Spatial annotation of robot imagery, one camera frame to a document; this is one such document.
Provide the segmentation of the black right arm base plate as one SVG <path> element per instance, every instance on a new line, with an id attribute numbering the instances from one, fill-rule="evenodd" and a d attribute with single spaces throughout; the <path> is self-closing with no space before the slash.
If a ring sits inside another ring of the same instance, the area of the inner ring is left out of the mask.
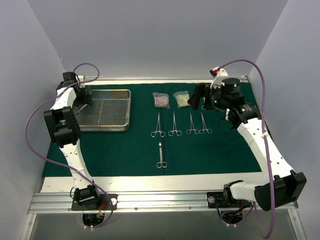
<path id="1" fill-rule="evenodd" d="M 229 201 L 224 197 L 222 191 L 209 191 L 206 193 L 207 207 L 209 209 L 231 209 L 251 207 L 252 204 L 246 200 L 232 200 Z"/>

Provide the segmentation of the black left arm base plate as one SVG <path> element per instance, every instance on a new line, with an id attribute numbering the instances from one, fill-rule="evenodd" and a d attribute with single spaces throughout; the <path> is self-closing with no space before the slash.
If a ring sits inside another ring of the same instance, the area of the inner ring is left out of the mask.
<path id="1" fill-rule="evenodd" d="M 109 199 L 103 193 L 99 195 L 99 199 L 93 198 L 83 202 L 76 202 L 74 200 L 71 205 L 71 210 L 72 211 L 116 210 L 117 203 L 118 203 L 118 195 L 111 193 L 109 194 L 109 198 L 112 201 L 112 206 Z"/>

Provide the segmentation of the steel haemostat clamp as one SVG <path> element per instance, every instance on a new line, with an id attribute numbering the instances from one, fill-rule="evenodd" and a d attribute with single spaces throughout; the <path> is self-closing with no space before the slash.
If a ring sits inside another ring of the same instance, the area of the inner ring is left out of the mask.
<path id="1" fill-rule="evenodd" d="M 189 129 L 186 130 L 186 134 L 190 135 L 191 133 L 194 133 L 194 134 L 198 135 L 200 133 L 200 131 L 195 128 L 194 122 L 193 122 L 193 117 L 192 117 L 191 113 L 189 113 L 189 123 L 190 123 L 190 127 L 189 127 Z"/>

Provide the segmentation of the steel forceps clamp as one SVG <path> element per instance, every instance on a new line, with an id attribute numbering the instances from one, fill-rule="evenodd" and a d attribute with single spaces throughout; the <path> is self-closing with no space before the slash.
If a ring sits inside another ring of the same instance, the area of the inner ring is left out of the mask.
<path id="1" fill-rule="evenodd" d="M 175 113 L 173 113 L 173 121 L 172 121 L 172 130 L 168 131 L 168 136 L 172 137 L 174 135 L 177 135 L 178 137 L 180 137 L 182 135 L 182 132 L 180 130 L 177 129 L 177 123 L 176 123 L 176 116 Z"/>

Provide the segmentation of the green surgical drape cloth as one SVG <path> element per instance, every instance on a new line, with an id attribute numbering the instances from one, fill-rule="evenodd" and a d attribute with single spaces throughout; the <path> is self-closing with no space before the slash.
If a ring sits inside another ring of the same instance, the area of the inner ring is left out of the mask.
<path id="1" fill-rule="evenodd" d="M 123 132 L 83 132 L 80 148 L 93 177 L 137 177 L 164 175 L 256 173 L 261 168 L 243 137 L 215 110 L 178 108 L 173 96 L 180 91 L 194 92 L 187 83 L 125 84 L 131 91 L 129 128 Z M 170 109 L 157 108 L 153 93 L 169 95 Z M 151 137 L 160 113 L 165 137 Z M 173 113 L 181 136 L 169 136 Z M 186 134 L 190 113 L 197 130 L 203 128 L 201 114 L 212 134 Z M 166 168 L 157 168 L 162 144 Z"/>

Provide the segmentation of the purple packet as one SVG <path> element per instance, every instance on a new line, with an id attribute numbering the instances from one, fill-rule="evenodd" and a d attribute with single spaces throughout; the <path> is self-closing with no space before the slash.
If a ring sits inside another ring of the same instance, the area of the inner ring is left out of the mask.
<path id="1" fill-rule="evenodd" d="M 168 94 L 153 92 L 152 96 L 156 108 L 170 109 L 170 98 Z"/>

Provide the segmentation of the steel mesh instrument tray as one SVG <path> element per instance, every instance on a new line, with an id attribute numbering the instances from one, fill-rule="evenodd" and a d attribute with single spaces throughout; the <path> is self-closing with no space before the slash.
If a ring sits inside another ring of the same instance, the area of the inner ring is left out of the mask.
<path id="1" fill-rule="evenodd" d="M 91 96 L 92 105 L 75 116 L 82 132 L 123 132 L 129 128 L 129 89 L 94 89 Z"/>

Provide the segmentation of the steel needle holder clamp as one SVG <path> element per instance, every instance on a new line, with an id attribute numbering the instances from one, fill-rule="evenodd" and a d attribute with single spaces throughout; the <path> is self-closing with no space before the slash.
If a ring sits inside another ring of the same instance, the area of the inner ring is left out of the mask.
<path id="1" fill-rule="evenodd" d="M 160 113 L 158 113 L 158 116 L 157 116 L 156 129 L 155 129 L 155 131 L 152 131 L 150 133 L 150 136 L 152 138 L 155 138 L 157 135 L 159 135 L 161 138 L 164 138 L 166 136 L 166 133 L 161 130 Z"/>

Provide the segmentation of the long steel scissors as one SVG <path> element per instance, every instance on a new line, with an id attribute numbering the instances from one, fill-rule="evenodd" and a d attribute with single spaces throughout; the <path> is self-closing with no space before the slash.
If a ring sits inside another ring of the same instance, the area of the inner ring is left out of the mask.
<path id="1" fill-rule="evenodd" d="M 162 148 L 161 142 L 158 144 L 158 147 L 159 147 L 159 162 L 156 163 L 156 167 L 158 169 L 166 168 L 168 166 L 168 164 L 166 161 L 164 161 L 164 158 L 163 158 L 163 148 Z"/>

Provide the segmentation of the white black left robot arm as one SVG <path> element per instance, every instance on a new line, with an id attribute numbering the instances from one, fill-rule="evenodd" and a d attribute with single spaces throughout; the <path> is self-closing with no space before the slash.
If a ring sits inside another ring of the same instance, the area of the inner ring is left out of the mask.
<path id="1" fill-rule="evenodd" d="M 74 105 L 89 104 L 91 100 L 91 95 L 80 84 L 71 76 L 63 80 L 56 89 L 53 106 L 43 113 L 43 117 L 50 139 L 62 152 L 67 162 L 64 166 L 73 177 L 74 201 L 95 210 L 100 206 L 101 197 L 81 152 L 81 129 L 73 112 Z"/>

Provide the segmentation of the green packet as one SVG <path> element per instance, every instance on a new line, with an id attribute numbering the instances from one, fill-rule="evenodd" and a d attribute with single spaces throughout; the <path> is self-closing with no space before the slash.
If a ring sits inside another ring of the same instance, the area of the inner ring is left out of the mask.
<path id="1" fill-rule="evenodd" d="M 188 104 L 188 100 L 190 99 L 190 95 L 188 91 L 178 91 L 173 94 L 173 97 L 176 100 L 177 107 L 180 108 L 185 108 L 189 107 L 190 105 Z"/>

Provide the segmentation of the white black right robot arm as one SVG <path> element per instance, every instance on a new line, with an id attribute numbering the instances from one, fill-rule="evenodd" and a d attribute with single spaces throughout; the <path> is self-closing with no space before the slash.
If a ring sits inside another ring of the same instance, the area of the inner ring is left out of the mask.
<path id="1" fill-rule="evenodd" d="M 204 98 L 205 110 L 224 112 L 223 118 L 246 141 L 261 170 L 267 171 L 264 184 L 244 180 L 226 183 L 223 203 L 232 207 L 239 201 L 255 202 L 264 211 L 293 203 L 307 183 L 306 176 L 296 172 L 283 158 L 266 130 L 257 105 L 245 100 L 240 87 L 240 79 L 234 77 L 225 78 L 220 84 L 198 84 L 188 100 L 194 110 Z"/>

